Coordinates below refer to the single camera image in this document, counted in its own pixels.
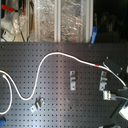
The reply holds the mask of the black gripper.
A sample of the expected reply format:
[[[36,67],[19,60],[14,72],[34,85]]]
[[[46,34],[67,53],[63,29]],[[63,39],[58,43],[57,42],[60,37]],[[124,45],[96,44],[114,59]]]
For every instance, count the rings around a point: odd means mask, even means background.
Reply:
[[[109,58],[105,59],[104,65],[113,71],[116,75],[120,76],[122,73],[121,67]]]

